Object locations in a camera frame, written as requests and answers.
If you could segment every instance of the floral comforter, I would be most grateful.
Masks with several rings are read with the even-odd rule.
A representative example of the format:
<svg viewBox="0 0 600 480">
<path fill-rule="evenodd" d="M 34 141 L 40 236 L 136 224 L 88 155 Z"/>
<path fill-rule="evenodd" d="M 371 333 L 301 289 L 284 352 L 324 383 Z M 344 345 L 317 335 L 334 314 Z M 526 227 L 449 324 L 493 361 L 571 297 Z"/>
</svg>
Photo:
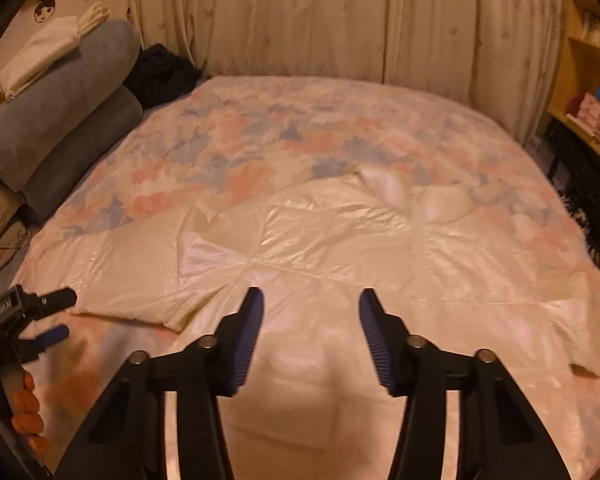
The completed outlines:
<svg viewBox="0 0 600 480">
<path fill-rule="evenodd" d="M 214 78 L 154 110 L 103 160 L 31 244 L 17 282 L 32 283 L 53 244 L 110 230 L 183 202 L 206 215 L 353 165 L 400 171 L 414 185 L 465 183 L 493 219 L 547 251 L 581 248 L 591 301 L 600 273 L 550 184 L 493 121 L 455 102 L 391 86 L 320 78 Z M 525 224 L 521 227 L 520 219 Z M 142 276 L 138 276 L 142 286 Z M 71 337 L 31 365 L 59 457 L 88 409 L 135 349 L 169 349 L 177 334 L 120 320 L 61 314 Z M 574 372 L 584 453 L 579 478 L 600 466 L 600 379 Z"/>
</svg>

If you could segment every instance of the cartoon face drawing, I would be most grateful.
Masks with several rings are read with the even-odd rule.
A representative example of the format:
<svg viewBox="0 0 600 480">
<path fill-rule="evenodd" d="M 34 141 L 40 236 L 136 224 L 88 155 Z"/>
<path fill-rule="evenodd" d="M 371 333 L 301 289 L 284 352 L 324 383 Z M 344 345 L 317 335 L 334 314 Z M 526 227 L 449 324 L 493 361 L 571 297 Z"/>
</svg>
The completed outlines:
<svg viewBox="0 0 600 480">
<path fill-rule="evenodd" d="M 55 0 L 39 0 L 33 15 L 38 23 L 43 23 L 51 18 L 54 12 L 56 12 Z"/>
</svg>

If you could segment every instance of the white comforter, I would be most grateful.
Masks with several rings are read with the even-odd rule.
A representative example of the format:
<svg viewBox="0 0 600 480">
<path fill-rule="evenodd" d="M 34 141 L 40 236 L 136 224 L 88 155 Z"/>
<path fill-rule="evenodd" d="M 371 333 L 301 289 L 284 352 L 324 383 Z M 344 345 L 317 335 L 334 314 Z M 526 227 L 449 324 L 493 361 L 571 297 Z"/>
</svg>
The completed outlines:
<svg viewBox="0 0 600 480">
<path fill-rule="evenodd" d="M 386 477 L 404 400 L 378 385 L 358 319 L 365 287 L 442 349 L 493 349 L 573 478 L 582 477 L 570 364 L 600 376 L 600 297 L 573 270 L 579 240 L 560 253 L 536 251 L 525 215 L 511 231 L 463 184 L 412 186 L 373 167 L 211 219 L 202 210 L 181 206 L 60 242 L 30 288 L 73 286 L 76 312 L 184 329 L 179 350 L 259 286 L 266 307 L 250 376 L 235 399 L 221 401 L 236 478 Z M 457 402 L 448 404 L 447 434 L 443 477 L 451 479 Z M 171 478 L 175 438 L 170 411 Z"/>
</svg>

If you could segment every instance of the metal screw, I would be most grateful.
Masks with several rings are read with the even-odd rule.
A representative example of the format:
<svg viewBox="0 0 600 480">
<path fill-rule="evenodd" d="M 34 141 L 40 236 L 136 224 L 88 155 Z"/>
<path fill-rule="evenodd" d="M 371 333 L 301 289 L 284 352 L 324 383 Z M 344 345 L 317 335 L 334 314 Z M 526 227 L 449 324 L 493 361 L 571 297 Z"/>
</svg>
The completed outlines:
<svg viewBox="0 0 600 480">
<path fill-rule="evenodd" d="M 213 348 L 218 344 L 218 338 L 214 335 L 203 335 L 200 339 L 198 339 L 198 346 L 200 348 Z"/>
<path fill-rule="evenodd" d="M 486 348 L 483 348 L 482 350 L 478 350 L 478 352 L 476 353 L 476 356 L 483 363 L 493 363 L 494 361 L 498 360 L 498 358 L 496 357 L 496 354 L 494 354 L 491 350 L 487 350 Z"/>
<path fill-rule="evenodd" d="M 407 345 L 412 346 L 414 348 L 422 348 L 424 345 L 427 344 L 427 340 L 424 339 L 421 335 L 410 335 L 407 338 Z"/>
<path fill-rule="evenodd" d="M 133 365 L 139 365 L 149 358 L 149 354 L 144 350 L 136 350 L 129 356 L 129 362 Z"/>
</svg>

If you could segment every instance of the blue trigger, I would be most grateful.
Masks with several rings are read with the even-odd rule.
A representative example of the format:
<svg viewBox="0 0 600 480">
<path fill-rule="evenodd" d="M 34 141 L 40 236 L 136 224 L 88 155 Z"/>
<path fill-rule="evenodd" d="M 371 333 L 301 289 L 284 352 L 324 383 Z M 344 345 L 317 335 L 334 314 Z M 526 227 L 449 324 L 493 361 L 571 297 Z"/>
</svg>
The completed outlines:
<svg viewBox="0 0 600 480">
<path fill-rule="evenodd" d="M 33 341 L 35 341 L 38 352 L 43 352 L 50 346 L 58 344 L 67 337 L 69 337 L 69 327 L 67 325 L 58 325 L 43 332 Z"/>
</svg>

